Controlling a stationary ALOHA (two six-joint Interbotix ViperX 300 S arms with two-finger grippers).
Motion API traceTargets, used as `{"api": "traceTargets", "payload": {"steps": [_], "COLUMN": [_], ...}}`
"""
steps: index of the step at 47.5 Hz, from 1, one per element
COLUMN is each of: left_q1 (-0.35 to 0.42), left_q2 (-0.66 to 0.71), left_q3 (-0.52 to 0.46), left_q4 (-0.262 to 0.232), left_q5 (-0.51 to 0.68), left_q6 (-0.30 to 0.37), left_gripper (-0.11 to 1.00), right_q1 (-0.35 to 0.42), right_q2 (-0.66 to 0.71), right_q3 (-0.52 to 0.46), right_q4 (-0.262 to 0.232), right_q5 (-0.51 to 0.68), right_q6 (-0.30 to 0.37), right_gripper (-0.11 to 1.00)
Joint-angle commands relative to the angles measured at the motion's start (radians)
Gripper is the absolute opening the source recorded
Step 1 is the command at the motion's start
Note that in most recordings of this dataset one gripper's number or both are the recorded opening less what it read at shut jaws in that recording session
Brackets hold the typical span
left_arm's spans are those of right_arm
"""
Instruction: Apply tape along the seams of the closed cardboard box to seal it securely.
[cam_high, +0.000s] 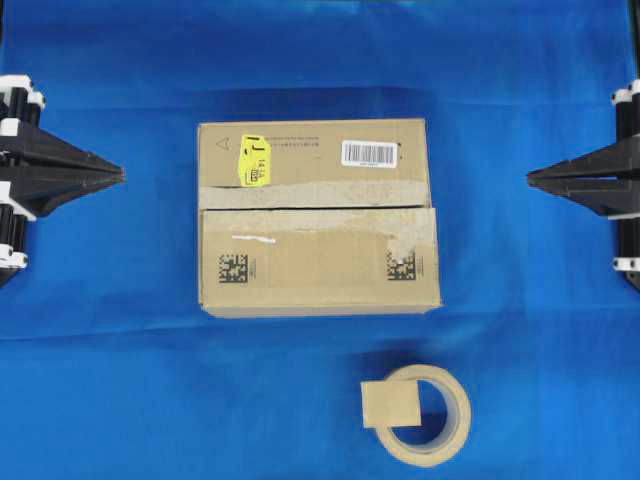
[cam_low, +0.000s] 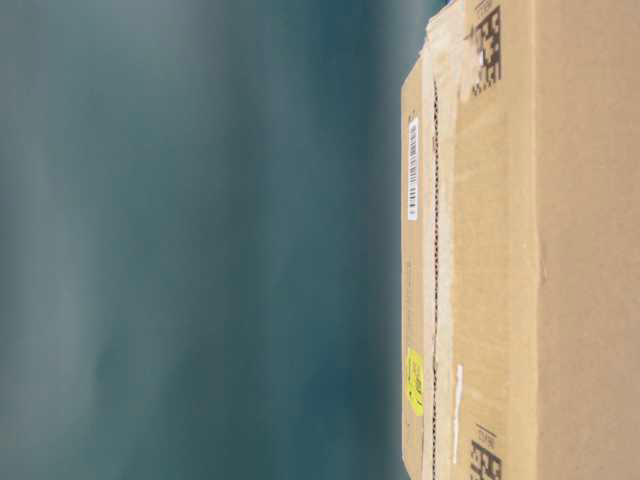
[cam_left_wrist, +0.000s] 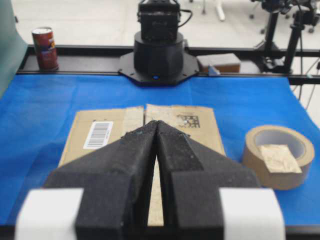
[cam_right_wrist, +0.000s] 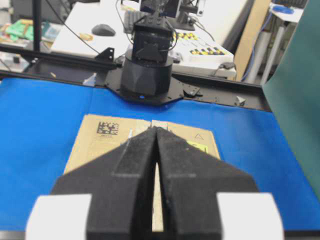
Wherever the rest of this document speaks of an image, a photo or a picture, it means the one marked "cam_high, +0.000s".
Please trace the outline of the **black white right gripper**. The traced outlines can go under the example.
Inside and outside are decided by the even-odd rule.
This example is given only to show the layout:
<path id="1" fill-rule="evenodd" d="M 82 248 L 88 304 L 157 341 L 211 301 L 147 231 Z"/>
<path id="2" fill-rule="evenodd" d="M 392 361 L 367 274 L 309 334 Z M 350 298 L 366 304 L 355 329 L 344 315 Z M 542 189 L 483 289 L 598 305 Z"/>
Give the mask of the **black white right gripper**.
<path id="1" fill-rule="evenodd" d="M 617 218 L 616 271 L 639 287 L 639 79 L 617 90 L 616 143 L 531 171 L 531 187 Z"/>

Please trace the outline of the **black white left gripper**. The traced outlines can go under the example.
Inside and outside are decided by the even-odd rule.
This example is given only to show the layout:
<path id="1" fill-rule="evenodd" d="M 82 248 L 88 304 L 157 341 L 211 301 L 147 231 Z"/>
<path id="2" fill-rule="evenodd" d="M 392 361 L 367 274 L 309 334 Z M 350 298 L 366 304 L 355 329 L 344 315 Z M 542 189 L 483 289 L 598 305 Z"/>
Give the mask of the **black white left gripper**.
<path id="1" fill-rule="evenodd" d="M 1 76 L 2 287 L 28 266 L 29 222 L 124 182 L 121 167 L 40 129 L 45 107 L 44 95 L 28 75 Z"/>

